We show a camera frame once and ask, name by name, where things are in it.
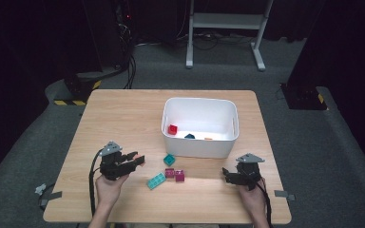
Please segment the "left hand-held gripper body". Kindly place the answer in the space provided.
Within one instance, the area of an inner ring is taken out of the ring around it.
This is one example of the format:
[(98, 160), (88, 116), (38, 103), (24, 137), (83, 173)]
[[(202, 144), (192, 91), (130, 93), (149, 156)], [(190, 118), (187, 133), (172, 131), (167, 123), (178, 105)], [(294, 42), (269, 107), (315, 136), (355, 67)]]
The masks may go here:
[(102, 158), (100, 172), (107, 180), (115, 181), (128, 174), (126, 162), (130, 161), (128, 155), (121, 152), (122, 147), (115, 142), (109, 142), (100, 152)]

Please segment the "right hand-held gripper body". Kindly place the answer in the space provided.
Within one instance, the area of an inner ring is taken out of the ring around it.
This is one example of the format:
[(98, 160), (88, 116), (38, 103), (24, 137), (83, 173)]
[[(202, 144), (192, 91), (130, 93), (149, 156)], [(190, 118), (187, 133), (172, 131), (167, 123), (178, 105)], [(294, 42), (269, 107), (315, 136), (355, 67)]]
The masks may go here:
[(236, 168), (239, 173), (238, 185), (246, 185), (249, 190), (253, 190), (261, 179), (259, 163), (265, 159), (254, 154), (247, 153), (236, 158), (238, 162)]

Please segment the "long light teal toy block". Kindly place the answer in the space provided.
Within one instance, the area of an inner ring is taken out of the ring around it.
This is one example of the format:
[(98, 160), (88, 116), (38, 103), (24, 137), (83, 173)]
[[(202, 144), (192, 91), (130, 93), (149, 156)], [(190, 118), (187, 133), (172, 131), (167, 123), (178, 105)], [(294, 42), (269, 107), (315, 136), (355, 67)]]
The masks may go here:
[(157, 175), (155, 175), (153, 178), (151, 178), (148, 182), (147, 182), (147, 187), (150, 190), (153, 190), (154, 188), (158, 187), (160, 184), (162, 184), (163, 182), (166, 181), (166, 177), (164, 175), (164, 173), (158, 173)]

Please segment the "white plastic bin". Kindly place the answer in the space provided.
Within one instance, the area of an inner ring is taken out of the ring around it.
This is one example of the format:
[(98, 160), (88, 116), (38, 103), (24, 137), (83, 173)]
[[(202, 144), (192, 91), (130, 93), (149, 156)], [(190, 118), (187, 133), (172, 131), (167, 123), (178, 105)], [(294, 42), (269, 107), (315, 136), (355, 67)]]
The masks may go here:
[[(171, 124), (178, 127), (176, 135), (167, 133)], [(163, 108), (162, 133), (165, 151), (171, 155), (225, 159), (240, 134), (238, 110), (228, 100), (170, 98)], [(196, 139), (185, 139), (187, 134)]]

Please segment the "person's left hand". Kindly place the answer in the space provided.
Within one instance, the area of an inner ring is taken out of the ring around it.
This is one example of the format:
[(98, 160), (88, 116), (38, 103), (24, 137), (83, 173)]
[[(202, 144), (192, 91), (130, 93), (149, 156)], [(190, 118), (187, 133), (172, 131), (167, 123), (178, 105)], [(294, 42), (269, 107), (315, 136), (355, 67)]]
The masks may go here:
[(96, 180), (96, 188), (98, 195), (98, 205), (97, 208), (107, 210), (111, 209), (117, 202), (122, 186), (124, 182), (128, 179), (128, 175), (121, 176), (117, 180), (108, 180), (104, 176), (100, 176)]

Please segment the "person's right hand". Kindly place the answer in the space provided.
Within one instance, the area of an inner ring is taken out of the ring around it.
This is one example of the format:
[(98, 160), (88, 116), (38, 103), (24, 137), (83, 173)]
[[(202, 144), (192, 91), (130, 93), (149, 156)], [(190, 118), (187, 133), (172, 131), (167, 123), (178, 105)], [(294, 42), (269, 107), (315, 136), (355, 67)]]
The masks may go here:
[(265, 190), (263, 180), (259, 180), (256, 187), (250, 190), (245, 185), (237, 186), (241, 201), (253, 222), (266, 220), (266, 199), (263, 194)]

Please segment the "grey tape strip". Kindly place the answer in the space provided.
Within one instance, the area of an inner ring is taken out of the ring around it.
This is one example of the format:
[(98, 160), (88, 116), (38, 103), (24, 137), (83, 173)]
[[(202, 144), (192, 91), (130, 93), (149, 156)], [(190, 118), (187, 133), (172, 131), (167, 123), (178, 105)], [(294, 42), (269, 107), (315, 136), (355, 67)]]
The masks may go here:
[(46, 207), (48, 205), (48, 202), (50, 200), (56, 200), (62, 197), (62, 192), (55, 192), (55, 193), (50, 193), (49, 195), (42, 195), (41, 198), (39, 199), (39, 206), (40, 207)]
[(275, 194), (276, 197), (285, 198), (288, 201), (295, 201), (297, 199), (294, 194), (290, 194), (287, 191), (283, 191), (283, 190), (275, 190), (274, 194)]

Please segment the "black stand with striped base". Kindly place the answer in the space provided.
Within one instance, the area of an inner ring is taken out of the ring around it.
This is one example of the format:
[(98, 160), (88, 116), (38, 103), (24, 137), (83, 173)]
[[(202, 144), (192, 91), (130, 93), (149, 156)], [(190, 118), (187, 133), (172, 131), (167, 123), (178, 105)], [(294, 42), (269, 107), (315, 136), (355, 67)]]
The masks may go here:
[(60, 66), (59, 69), (64, 76), (64, 85), (53, 102), (56, 105), (86, 105), (91, 92), (101, 85), (101, 80), (81, 80), (67, 66)]

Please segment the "black stand with square base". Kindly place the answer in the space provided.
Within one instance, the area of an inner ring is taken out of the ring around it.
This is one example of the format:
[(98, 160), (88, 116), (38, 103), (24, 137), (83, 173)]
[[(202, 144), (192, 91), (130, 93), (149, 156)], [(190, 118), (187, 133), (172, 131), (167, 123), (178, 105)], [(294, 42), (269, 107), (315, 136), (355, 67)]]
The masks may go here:
[(323, 11), (325, 0), (318, 0), (320, 5), (312, 24), (307, 41), (298, 56), (298, 60), (291, 72), (288, 81), (280, 85), (284, 99), (290, 109), (297, 110), (326, 110), (327, 105), (317, 91), (320, 81), (320, 67), (322, 57), (319, 52), (320, 41), (318, 33), (321, 30), (319, 23), (320, 13)]

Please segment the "black equipment rack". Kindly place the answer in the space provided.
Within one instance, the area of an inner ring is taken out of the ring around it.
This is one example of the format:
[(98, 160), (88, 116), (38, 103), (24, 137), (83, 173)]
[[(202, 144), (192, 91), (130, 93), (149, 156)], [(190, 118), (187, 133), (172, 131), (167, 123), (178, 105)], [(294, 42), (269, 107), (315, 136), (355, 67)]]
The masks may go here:
[(125, 70), (135, 39), (128, 0), (83, 0), (101, 68)]

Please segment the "white metal stand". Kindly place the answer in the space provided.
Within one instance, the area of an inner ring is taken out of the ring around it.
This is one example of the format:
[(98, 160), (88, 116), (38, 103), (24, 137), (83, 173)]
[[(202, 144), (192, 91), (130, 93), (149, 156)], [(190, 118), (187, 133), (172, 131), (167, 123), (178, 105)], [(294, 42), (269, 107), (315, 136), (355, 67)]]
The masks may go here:
[(250, 43), (250, 48), (254, 55), (259, 71), (266, 69), (259, 46), (265, 31), (270, 11), (274, 0), (266, 0), (263, 14), (226, 14), (195, 12), (195, 0), (190, 0), (188, 42), (186, 46), (185, 67), (192, 68), (194, 65), (194, 29), (248, 29), (258, 32), (256, 40)]

